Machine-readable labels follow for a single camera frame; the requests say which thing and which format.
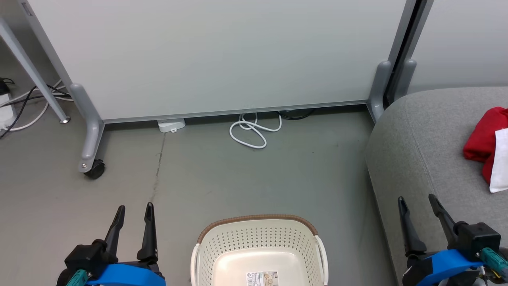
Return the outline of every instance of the gray floor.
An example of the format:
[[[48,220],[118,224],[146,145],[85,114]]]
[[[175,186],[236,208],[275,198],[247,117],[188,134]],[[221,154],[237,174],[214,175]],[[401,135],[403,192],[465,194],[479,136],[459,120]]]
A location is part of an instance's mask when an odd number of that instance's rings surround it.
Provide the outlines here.
[[[20,83],[15,94],[32,85],[15,64],[1,70],[17,75],[10,76]],[[43,75],[56,82],[54,73]],[[43,106],[28,104],[20,123]],[[148,201],[168,285],[190,285],[192,248],[208,224],[264,213],[299,215],[316,226],[329,285],[395,284],[363,158],[372,129],[364,108],[284,121],[279,132],[266,134],[263,150],[229,137],[235,117],[189,119],[175,134],[160,133],[155,122],[108,126],[100,149],[107,170],[91,181],[77,172],[84,121],[73,103],[62,107],[72,117],[68,124],[49,109],[32,127],[0,140],[0,284],[54,284],[74,246],[103,238],[122,204],[118,256],[134,260]],[[277,123],[273,116],[261,120]],[[239,128],[235,134],[260,141]]]

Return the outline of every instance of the coiled white cable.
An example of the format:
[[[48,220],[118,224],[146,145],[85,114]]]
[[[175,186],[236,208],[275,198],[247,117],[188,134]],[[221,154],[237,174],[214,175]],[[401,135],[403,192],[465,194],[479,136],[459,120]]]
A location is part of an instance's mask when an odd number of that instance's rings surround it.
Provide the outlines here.
[[[263,149],[264,147],[266,147],[266,139],[265,139],[265,137],[256,128],[259,128],[259,129],[265,130],[265,131],[269,131],[269,132],[277,132],[282,127],[282,117],[280,117],[280,115],[279,115],[279,127],[277,129],[270,129],[270,128],[266,128],[264,126],[259,125],[258,124],[258,114],[257,113],[256,113],[256,119],[254,120],[254,122],[250,122],[250,121],[245,120],[245,115],[246,115],[246,113],[240,114],[240,116],[238,117],[238,121],[233,123],[231,125],[231,127],[229,128],[229,136],[231,136],[231,138],[234,141],[236,141],[236,142],[238,142],[238,143],[240,143],[242,145],[245,145],[247,147],[251,147],[251,148],[254,148],[254,149]],[[247,142],[244,142],[244,141],[236,138],[233,135],[233,127],[235,127],[236,125],[240,125],[240,127],[243,130],[252,130],[252,131],[254,131],[263,140],[263,145],[261,145],[261,146],[252,145],[252,144],[249,144]]]

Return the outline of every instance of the whiteboard leg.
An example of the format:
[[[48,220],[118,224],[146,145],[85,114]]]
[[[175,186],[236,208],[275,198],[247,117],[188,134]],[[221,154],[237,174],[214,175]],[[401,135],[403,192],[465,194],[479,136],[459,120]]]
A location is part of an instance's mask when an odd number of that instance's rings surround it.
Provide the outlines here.
[[[78,170],[82,173],[86,173],[93,167],[105,124],[90,101],[85,88],[79,83],[72,83],[70,89],[86,121],[85,143],[78,165]]]
[[[385,94],[388,79],[392,72],[391,68],[392,64],[388,61],[381,62],[377,65],[374,81],[370,89],[369,100],[367,101],[367,109],[374,123],[377,122],[381,114],[383,114],[383,111],[385,111],[383,108],[383,95]]]
[[[399,81],[397,82],[397,86],[395,87],[395,94],[393,96],[393,101],[395,102],[397,99],[407,95],[407,90],[409,89],[409,84],[411,83],[412,75],[416,69],[416,61],[413,59],[409,59],[404,62],[402,66],[402,72],[400,73]]]

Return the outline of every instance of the caster wheel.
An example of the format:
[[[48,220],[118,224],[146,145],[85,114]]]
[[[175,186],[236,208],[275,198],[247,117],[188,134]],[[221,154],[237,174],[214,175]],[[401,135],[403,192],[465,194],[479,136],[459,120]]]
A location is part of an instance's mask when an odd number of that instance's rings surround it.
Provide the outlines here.
[[[74,273],[72,273],[69,269],[65,268],[62,271],[62,273],[60,273],[60,276],[56,281],[56,286],[66,286],[67,283],[71,281],[72,276],[74,276]]]
[[[104,170],[106,169],[106,165],[104,165],[104,161],[101,159],[95,159],[92,164],[92,168],[85,173],[85,176],[89,177],[92,180],[97,179],[98,177],[104,174]]]

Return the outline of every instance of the whiteboard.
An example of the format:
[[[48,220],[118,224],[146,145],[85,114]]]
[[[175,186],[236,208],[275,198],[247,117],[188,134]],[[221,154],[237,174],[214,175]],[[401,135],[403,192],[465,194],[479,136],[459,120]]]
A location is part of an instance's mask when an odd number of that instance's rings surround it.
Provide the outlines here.
[[[30,0],[103,120],[367,100],[405,0]]]
[[[508,85],[508,1],[434,1],[408,93]]]

